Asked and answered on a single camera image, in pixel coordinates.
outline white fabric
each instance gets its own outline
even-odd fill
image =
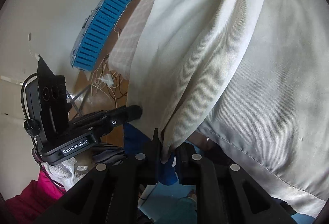
[[[52,180],[62,184],[66,191],[72,188],[89,171],[87,166],[78,166],[78,162],[74,157],[54,166],[45,163],[44,168]]]
[[[145,135],[165,129],[162,161],[218,101],[248,47],[263,1],[154,1],[131,65],[127,105],[143,108],[132,124]]]
[[[199,131],[271,196],[316,217],[329,197],[329,5],[264,0],[249,47]]]

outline white wire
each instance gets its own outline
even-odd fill
[[[118,72],[114,72],[114,73],[111,72],[111,77],[112,77],[113,82],[114,82],[114,80],[118,81],[116,73],[117,73],[117,75],[119,75]],[[119,87],[121,82],[122,82],[122,80],[119,82],[119,84],[116,83],[116,86],[113,86],[113,88],[116,89],[117,87]]]
[[[113,30],[114,30],[114,32],[118,33],[118,39],[119,39],[119,35],[120,35],[120,33],[116,31],[116,25],[114,26]]]
[[[101,61],[101,63],[99,64],[98,68],[95,69],[94,72],[93,72],[93,74],[92,74],[92,78],[91,78],[91,83],[92,84],[91,84],[91,88],[90,88],[90,94],[91,94],[91,96],[94,96],[93,95],[93,86],[96,87],[96,88],[99,86],[99,80],[97,81],[97,72],[100,69],[101,64],[103,63],[104,59]]]
[[[103,92],[110,100],[113,100],[113,98],[111,96],[107,95],[104,90],[102,90],[101,88],[99,88],[97,86],[94,86],[94,87],[97,88],[97,89],[99,89],[101,92]]]
[[[30,43],[31,43],[31,41],[29,40],[29,42],[28,42],[29,52],[30,52],[31,56],[34,57],[34,56],[32,55],[32,52],[31,52],[31,44],[30,44]]]

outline black mount bracket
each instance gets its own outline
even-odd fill
[[[119,165],[98,165],[34,223],[136,223],[138,186],[158,182],[160,150],[155,130],[153,141],[144,145],[144,159],[129,156]],[[197,186],[199,224],[295,223],[238,165],[213,164],[187,143],[179,146],[175,155],[180,183]]]

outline blue cloth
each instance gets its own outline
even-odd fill
[[[291,217],[297,222],[297,224],[312,224],[314,221],[313,217],[299,213],[292,215]]]
[[[178,182],[170,186],[157,183],[139,209],[157,222],[163,216],[170,214],[177,202],[186,197],[193,188],[195,186],[183,186]]]
[[[133,127],[131,124],[124,124],[123,132],[123,148],[127,155],[136,155],[138,153],[141,153],[143,150],[144,143],[150,141],[150,139],[146,135],[144,135],[138,129]],[[172,185],[177,182],[175,168],[172,167],[173,162],[174,153],[171,154],[168,162],[165,164],[162,164],[159,160],[158,181],[163,185]]]
[[[178,200],[168,214],[155,222],[155,224],[197,224],[196,203],[190,198]]]

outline black cable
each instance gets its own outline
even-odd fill
[[[109,86],[106,84],[106,88],[107,88],[107,92],[109,93],[109,95],[110,95],[110,97],[114,100],[114,99],[116,99],[116,98],[114,98],[114,97],[112,97],[112,95],[111,95],[111,92],[110,92],[110,88],[109,88]]]
[[[115,24],[116,25],[116,24]],[[116,25],[116,28],[118,28],[121,32],[122,32],[122,30]]]
[[[29,118],[27,116],[27,112],[26,112],[26,108],[25,108],[25,103],[24,103],[24,88],[26,83],[33,77],[36,77],[38,75],[38,73],[33,73],[32,75],[28,76],[25,81],[23,82],[22,88],[21,88],[21,103],[22,103],[22,109],[23,109],[23,113],[24,113],[24,117],[25,120],[27,122],[27,125],[29,126],[30,129],[32,129],[30,123],[29,123]],[[33,149],[35,154],[37,155],[37,157],[39,157],[39,159],[41,159],[39,152],[37,150],[37,145],[36,142],[34,141],[34,138],[31,137],[32,139],[32,143],[33,143]],[[47,176],[47,178],[52,182],[52,184],[54,184],[54,186],[61,192],[61,193],[65,193],[63,190],[60,189],[60,187],[53,181],[53,179],[48,175],[47,171],[45,170],[45,168],[42,166],[41,162],[39,160],[37,160],[37,163],[40,167],[40,169],[43,171],[43,173],[45,173],[45,175]]]
[[[121,84],[119,83],[119,91],[120,91],[120,94],[122,95],[122,96],[126,96],[127,95],[127,91],[124,93],[124,94],[122,94],[122,92],[121,92]]]
[[[24,87],[26,85],[26,83],[33,77],[36,77],[38,75],[38,73],[33,73],[32,75],[28,76],[25,81],[23,82],[22,88],[21,88],[21,103],[22,103],[22,109],[23,109],[23,113],[24,113],[24,117],[26,119],[26,122],[29,126],[29,128],[31,128],[31,125],[28,121],[28,116],[27,116],[27,112],[26,112],[26,108],[25,108],[25,104],[24,104]]]

